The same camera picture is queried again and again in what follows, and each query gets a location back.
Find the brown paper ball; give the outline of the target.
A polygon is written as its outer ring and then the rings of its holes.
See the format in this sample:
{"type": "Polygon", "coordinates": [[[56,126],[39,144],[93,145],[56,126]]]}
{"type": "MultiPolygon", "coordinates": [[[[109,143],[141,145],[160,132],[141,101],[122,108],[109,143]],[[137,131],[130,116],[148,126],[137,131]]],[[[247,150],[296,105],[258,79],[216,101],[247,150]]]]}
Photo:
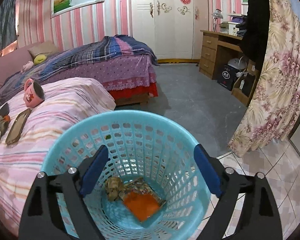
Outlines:
{"type": "Polygon", "coordinates": [[[108,200],[113,202],[119,198],[119,193],[123,191],[124,186],[120,177],[110,177],[105,184],[108,200]]]}

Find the orange plastic bag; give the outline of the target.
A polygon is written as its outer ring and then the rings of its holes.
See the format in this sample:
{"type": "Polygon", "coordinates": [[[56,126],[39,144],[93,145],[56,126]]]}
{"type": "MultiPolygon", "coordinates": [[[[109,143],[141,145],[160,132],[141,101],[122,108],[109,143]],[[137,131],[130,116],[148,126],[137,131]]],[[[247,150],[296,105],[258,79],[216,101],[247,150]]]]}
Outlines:
{"type": "Polygon", "coordinates": [[[157,213],[161,207],[150,193],[130,192],[123,198],[123,203],[140,222],[146,221],[157,213]]]}

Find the printed paper leaflet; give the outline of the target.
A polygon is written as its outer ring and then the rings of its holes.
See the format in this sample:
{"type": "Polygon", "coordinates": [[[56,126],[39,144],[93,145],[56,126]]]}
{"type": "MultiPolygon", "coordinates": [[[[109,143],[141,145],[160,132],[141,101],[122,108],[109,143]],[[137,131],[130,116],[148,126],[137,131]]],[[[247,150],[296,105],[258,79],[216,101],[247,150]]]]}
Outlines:
{"type": "Polygon", "coordinates": [[[142,178],[136,178],[129,181],[123,185],[123,189],[119,192],[119,197],[121,200],[125,200],[129,193],[139,193],[139,194],[150,194],[158,202],[160,206],[166,203],[164,198],[161,198],[151,186],[142,178]]]}

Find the small orange fruit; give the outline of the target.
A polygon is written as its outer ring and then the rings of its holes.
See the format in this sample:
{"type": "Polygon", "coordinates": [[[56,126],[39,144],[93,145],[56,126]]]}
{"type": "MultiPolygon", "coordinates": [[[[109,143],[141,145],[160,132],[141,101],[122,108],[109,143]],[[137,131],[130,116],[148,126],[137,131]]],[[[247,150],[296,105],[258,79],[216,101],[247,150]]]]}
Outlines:
{"type": "Polygon", "coordinates": [[[6,122],[10,122],[10,120],[11,120],[9,115],[4,116],[3,119],[4,119],[6,122]]]}

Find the pink striped bed cover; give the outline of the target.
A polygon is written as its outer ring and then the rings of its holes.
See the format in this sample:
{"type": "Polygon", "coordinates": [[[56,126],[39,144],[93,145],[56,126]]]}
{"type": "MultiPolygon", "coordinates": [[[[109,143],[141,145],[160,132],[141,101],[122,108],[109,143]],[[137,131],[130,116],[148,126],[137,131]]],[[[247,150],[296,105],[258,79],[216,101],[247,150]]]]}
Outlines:
{"type": "Polygon", "coordinates": [[[0,141],[0,221],[18,235],[23,207],[43,160],[57,138],[85,118],[114,110],[113,97],[97,80],[74,77],[43,85],[45,101],[34,108],[20,140],[0,141]]]}

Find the brown phone case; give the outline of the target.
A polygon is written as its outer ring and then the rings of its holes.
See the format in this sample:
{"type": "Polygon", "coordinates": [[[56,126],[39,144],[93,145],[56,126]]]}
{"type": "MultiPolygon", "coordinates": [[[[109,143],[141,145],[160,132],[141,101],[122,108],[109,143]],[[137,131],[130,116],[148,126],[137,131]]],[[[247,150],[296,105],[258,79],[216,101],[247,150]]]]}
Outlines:
{"type": "Polygon", "coordinates": [[[15,119],[9,134],[6,138],[6,145],[12,145],[19,141],[21,137],[21,133],[24,129],[25,123],[30,116],[32,109],[27,108],[23,112],[21,112],[15,119]]]}

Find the light blue plastic laundry basket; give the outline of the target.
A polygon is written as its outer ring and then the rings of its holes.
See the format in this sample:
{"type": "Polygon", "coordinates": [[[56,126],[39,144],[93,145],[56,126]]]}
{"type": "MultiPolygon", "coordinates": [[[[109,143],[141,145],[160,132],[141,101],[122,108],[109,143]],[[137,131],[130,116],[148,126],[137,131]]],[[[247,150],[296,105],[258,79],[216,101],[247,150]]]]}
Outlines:
{"type": "Polygon", "coordinates": [[[210,191],[193,152],[197,140],[179,124],[163,116],[133,110],[91,116],[65,131],[49,149],[42,171],[66,172],[106,146],[109,159],[84,202],[106,239],[189,239],[204,219],[210,191]],[[145,222],[120,200],[106,196],[108,178],[127,183],[143,178],[165,201],[145,222]]]}

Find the pink cartoon mug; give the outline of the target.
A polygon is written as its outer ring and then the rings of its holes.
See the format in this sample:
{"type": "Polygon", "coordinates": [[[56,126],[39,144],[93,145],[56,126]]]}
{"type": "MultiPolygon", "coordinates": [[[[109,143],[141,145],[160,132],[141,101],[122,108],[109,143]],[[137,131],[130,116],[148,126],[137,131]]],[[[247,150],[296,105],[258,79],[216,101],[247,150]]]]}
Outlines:
{"type": "Polygon", "coordinates": [[[41,85],[32,79],[28,79],[24,84],[23,100],[28,108],[35,108],[45,101],[45,93],[41,85]]]}

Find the floral curtain right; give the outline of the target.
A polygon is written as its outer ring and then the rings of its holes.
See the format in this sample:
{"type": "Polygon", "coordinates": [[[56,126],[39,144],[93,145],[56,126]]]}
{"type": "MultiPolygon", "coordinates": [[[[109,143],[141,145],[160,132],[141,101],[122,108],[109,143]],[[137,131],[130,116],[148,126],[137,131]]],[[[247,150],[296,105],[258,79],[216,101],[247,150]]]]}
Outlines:
{"type": "Polygon", "coordinates": [[[250,105],[228,145],[239,158],[288,137],[300,115],[300,20],[289,0],[269,0],[266,56],[250,105]]]}

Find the wooden desk with drawers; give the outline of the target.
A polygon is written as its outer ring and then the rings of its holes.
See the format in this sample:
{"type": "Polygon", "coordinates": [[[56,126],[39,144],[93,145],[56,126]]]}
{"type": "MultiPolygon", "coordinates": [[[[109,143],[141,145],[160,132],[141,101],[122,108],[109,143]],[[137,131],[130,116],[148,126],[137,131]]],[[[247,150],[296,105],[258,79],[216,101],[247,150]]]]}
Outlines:
{"type": "Polygon", "coordinates": [[[224,65],[239,69],[238,79],[230,92],[243,105],[249,106],[260,72],[255,68],[255,62],[243,54],[239,46],[242,38],[207,30],[202,33],[199,71],[217,81],[218,73],[224,65]]]}

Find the black box under desk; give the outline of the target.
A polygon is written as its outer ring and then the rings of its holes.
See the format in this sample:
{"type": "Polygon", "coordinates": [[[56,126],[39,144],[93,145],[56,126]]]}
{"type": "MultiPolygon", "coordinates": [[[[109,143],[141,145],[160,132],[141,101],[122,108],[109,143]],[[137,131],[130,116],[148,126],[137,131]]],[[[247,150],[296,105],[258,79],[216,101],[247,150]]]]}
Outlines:
{"type": "Polygon", "coordinates": [[[237,73],[239,72],[239,69],[226,64],[218,73],[217,83],[225,87],[227,90],[232,91],[233,86],[238,79],[237,73]]]}

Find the pink plush toy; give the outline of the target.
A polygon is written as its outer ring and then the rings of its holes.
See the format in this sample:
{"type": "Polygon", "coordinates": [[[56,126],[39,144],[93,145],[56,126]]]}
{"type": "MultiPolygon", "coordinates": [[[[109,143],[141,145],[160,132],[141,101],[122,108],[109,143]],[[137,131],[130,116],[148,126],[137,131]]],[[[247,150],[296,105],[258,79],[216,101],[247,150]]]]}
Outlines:
{"type": "Polygon", "coordinates": [[[21,73],[24,73],[26,71],[28,71],[29,69],[31,69],[34,66],[34,62],[33,61],[29,61],[26,64],[24,64],[20,70],[21,73]]]}

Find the yellow plush toy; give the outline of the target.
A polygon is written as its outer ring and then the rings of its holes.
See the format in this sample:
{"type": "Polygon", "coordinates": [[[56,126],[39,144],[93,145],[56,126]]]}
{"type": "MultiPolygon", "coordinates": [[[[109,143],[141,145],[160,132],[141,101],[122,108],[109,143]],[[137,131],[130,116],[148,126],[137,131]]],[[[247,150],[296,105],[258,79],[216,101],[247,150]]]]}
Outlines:
{"type": "Polygon", "coordinates": [[[35,66],[39,65],[39,64],[43,63],[44,61],[46,61],[46,59],[47,59],[47,56],[45,54],[38,54],[33,60],[34,65],[35,66]]]}

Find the brown pillow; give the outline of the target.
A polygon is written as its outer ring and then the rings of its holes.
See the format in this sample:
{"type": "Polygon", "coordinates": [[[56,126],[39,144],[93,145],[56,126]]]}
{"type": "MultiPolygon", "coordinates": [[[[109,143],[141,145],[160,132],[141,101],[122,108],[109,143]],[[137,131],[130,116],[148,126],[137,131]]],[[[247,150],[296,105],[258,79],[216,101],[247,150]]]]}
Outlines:
{"type": "Polygon", "coordinates": [[[59,52],[59,48],[52,41],[46,41],[28,49],[28,52],[34,59],[38,55],[49,56],[59,52]]]}

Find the large bed with plaid blanket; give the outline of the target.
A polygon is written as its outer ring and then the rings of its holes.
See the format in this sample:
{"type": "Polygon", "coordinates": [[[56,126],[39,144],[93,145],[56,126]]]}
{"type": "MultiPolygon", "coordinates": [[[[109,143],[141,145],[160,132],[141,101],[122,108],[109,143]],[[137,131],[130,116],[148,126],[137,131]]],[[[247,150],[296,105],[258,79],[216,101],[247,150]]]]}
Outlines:
{"type": "Polygon", "coordinates": [[[105,36],[9,76],[0,88],[0,105],[21,92],[28,79],[45,85],[73,77],[97,80],[119,103],[142,102],[158,96],[156,65],[157,57],[145,43],[128,35],[105,36]]]}

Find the black hanging coat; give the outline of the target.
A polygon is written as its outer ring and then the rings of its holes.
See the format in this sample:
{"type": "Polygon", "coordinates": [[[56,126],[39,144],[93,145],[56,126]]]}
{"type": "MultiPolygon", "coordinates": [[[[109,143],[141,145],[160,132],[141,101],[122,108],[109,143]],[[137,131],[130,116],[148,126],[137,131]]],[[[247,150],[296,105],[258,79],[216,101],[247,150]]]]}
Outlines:
{"type": "Polygon", "coordinates": [[[248,0],[246,32],[239,46],[243,54],[256,63],[258,71],[262,70],[266,54],[269,19],[269,0],[248,0]]]}

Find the dark grey window curtain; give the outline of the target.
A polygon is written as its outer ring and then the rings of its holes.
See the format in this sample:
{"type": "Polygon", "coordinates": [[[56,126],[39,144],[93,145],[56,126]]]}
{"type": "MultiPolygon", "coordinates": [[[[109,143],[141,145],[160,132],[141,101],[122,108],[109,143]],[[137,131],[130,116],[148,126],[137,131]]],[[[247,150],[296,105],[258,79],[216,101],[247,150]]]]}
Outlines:
{"type": "Polygon", "coordinates": [[[3,0],[0,5],[0,51],[17,40],[15,3],[16,0],[3,0]]]}

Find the white box on desk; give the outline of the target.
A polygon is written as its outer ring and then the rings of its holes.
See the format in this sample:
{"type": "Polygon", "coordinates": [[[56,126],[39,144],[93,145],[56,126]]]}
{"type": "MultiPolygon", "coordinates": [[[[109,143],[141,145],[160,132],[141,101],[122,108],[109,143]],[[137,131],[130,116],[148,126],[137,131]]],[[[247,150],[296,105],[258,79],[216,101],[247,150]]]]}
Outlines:
{"type": "Polygon", "coordinates": [[[236,27],[236,22],[222,22],[219,24],[219,31],[223,34],[237,36],[239,29],[236,27]]]}

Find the desk lamp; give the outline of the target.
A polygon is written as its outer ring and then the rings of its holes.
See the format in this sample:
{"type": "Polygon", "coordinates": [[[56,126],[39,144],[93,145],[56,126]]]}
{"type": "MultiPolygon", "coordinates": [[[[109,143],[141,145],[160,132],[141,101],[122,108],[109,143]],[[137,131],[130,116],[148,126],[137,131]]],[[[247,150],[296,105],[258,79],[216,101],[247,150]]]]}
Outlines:
{"type": "Polygon", "coordinates": [[[218,20],[223,19],[222,11],[220,9],[216,9],[211,15],[213,18],[212,31],[216,32],[218,20]]]}

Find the white wardrobe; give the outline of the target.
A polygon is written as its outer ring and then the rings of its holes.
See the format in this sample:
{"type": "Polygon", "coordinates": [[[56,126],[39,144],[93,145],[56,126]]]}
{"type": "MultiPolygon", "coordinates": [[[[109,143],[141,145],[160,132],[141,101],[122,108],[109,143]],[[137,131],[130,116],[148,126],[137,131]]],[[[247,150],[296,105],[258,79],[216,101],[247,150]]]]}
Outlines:
{"type": "Polygon", "coordinates": [[[194,60],[194,0],[131,0],[132,35],[157,59],[194,60]]]}

